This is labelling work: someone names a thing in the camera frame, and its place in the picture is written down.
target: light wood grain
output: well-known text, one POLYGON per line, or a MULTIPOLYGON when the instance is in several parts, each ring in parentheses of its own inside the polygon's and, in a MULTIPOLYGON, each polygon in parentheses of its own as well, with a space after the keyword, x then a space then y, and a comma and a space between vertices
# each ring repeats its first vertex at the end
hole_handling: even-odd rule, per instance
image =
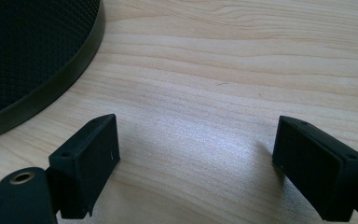
POLYGON ((86 72, 0 136, 0 179, 115 113, 122 160, 94 216, 61 223, 322 223, 271 153, 280 115, 358 150, 358 1, 104 5, 86 72))

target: black round tray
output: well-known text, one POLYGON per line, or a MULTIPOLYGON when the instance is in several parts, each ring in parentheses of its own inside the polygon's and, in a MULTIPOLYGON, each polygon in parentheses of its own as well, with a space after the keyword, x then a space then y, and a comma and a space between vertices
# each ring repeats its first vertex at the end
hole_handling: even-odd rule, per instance
POLYGON ((0 133, 62 95, 104 31, 100 0, 0 0, 0 133))

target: tabletop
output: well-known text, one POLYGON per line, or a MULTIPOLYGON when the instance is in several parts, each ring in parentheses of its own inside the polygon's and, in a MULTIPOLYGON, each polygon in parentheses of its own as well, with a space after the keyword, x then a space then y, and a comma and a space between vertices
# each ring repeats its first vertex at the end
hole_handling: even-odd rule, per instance
POLYGON ((323 222, 271 153, 280 115, 358 150, 358 1, 104 8, 103 42, 80 79, 0 135, 0 179, 47 168, 85 123, 114 113, 121 161, 93 216, 60 223, 323 222))

